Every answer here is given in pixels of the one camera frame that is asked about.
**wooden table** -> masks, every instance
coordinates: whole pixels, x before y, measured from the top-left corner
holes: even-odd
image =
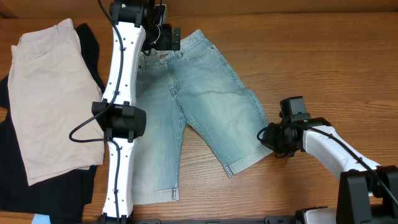
[[[26,32],[61,19],[0,20],[0,78],[9,72],[12,44]],[[111,26],[87,22],[101,47],[99,73],[108,79]],[[323,116],[340,136],[382,165],[398,165],[398,13],[263,14],[173,17],[183,37],[201,29],[259,97],[269,121],[279,122],[279,101],[302,95],[313,117]],[[0,111],[4,119],[5,111]],[[84,221],[104,204],[108,154],[98,168],[93,203]],[[180,166],[180,200],[134,207],[136,218],[262,218],[296,209],[335,207],[338,183],[314,158],[268,156],[227,178],[204,140],[187,127]],[[32,214],[0,212],[0,223],[30,223]]]

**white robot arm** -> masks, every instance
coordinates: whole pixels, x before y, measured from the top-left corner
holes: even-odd
[[[180,29],[175,28],[173,35],[171,26],[163,24],[166,5],[155,5],[154,0],[115,0],[110,7],[112,18],[98,2],[113,23],[108,84],[102,102],[93,102],[91,109],[110,140],[108,190],[99,223],[119,224],[126,223],[132,214],[134,151],[146,126],[145,111],[136,107],[139,54],[148,51],[148,55],[152,49],[180,50]]]
[[[331,126],[315,126],[314,128],[332,134],[338,138],[346,146],[348,146],[358,157],[363,158],[370,168],[376,169],[380,166],[351,147],[336,133],[335,129]],[[340,146],[333,139],[320,134],[313,130],[306,130],[303,132],[303,149],[317,158],[337,180],[340,180],[340,174],[349,170],[366,171],[366,168],[357,162],[342,146]]]
[[[266,217],[266,224],[398,223],[397,167],[380,166],[345,142],[327,120],[311,119],[302,96],[282,100],[280,106],[282,121],[270,123],[257,138],[276,157],[293,157],[301,150],[317,158],[340,181],[338,205],[299,210],[294,217]],[[383,198],[382,205],[371,205],[370,196]]]

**beige shorts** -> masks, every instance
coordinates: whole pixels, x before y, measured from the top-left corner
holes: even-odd
[[[103,163],[103,142],[75,143],[70,131],[90,118],[101,91],[81,56],[71,19],[24,34],[12,46],[8,89],[28,184]],[[96,121],[77,139],[103,138]]]

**fabric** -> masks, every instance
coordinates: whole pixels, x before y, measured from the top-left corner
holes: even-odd
[[[76,28],[81,54],[92,77],[104,91],[96,69],[99,46],[87,24]],[[17,136],[9,111],[8,77],[0,81],[0,106],[8,109],[0,123],[0,210],[50,215],[52,224],[79,223],[84,204],[91,203],[96,166],[72,170],[28,186]]]
[[[102,142],[80,144],[68,138],[73,128],[92,116],[91,103],[101,101],[72,20],[24,34],[11,50],[11,116],[28,184],[102,164]],[[74,137],[103,138],[103,131],[93,121]]]
[[[178,171],[185,125],[207,142],[228,177],[272,151],[257,139],[268,125],[254,92],[200,30],[181,41],[181,50],[141,55],[137,107],[147,113],[137,139],[132,178],[135,205],[179,199]]]
[[[35,214],[32,224],[51,224],[50,217],[48,215]]]

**jeans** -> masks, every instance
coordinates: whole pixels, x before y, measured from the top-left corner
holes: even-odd
[[[147,127],[137,139],[134,204],[179,199],[186,124],[206,141],[228,177],[272,152],[256,138],[268,125],[262,105],[200,30],[183,39],[179,51],[152,50],[139,61],[137,107],[146,111]]]

